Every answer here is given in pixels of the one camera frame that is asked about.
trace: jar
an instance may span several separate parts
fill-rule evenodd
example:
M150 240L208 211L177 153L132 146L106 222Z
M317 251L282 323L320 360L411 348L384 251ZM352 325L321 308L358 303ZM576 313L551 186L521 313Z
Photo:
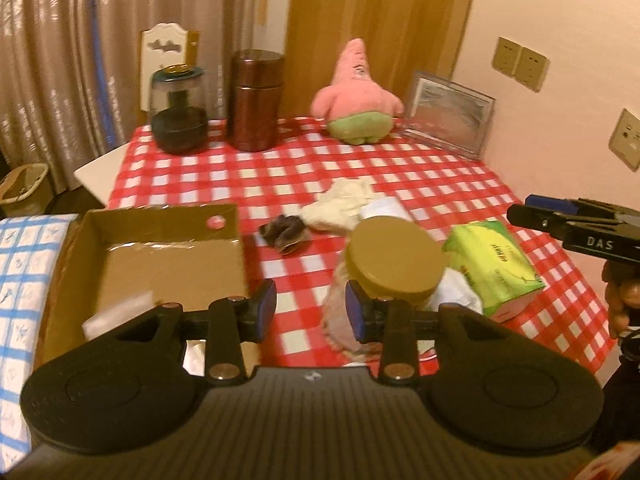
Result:
M444 273L440 245L416 224L391 216L361 221L334 270L322 304L322 326L332 346L356 361L379 356L379 343L356 341L347 316L345 287L357 280L370 298L391 296L425 309Z
M231 63L226 134L242 152L270 150L278 143L278 107L284 88L284 56L241 50Z
M207 140L203 75L201 68L186 64L154 73L149 103L151 133L164 152L190 152Z

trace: trash bin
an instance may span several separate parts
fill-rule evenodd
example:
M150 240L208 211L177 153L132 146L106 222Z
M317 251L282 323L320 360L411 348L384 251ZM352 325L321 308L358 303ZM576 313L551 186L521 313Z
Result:
M25 164L11 170L0 182L0 207L7 216L44 214L53 199L47 164Z

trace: canister lid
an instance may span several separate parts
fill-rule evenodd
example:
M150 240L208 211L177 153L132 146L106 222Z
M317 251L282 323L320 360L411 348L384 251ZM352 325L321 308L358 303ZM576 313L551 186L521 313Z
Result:
M360 222L345 250L350 276L370 296L413 305L429 299L446 266L440 245L419 226L391 216Z
M186 64L171 65L154 72L153 82L167 83L173 81L186 81L194 79L204 74L204 70L199 66Z
M240 50L232 61L232 84L268 88L284 82L284 56L270 50Z

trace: patrick star plush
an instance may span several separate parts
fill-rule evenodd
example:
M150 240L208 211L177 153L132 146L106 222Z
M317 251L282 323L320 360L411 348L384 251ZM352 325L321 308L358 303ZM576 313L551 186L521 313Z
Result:
M369 75L364 41L351 40L335 67L334 78L314 97L311 114L326 119L326 128L348 144L378 142L402 114L402 101Z

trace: blue and white checkered cloth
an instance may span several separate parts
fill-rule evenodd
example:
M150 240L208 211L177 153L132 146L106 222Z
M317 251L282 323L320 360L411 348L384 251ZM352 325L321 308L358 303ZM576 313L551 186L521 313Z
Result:
M20 391L33 369L51 275L76 215L0 221L0 472L31 449Z

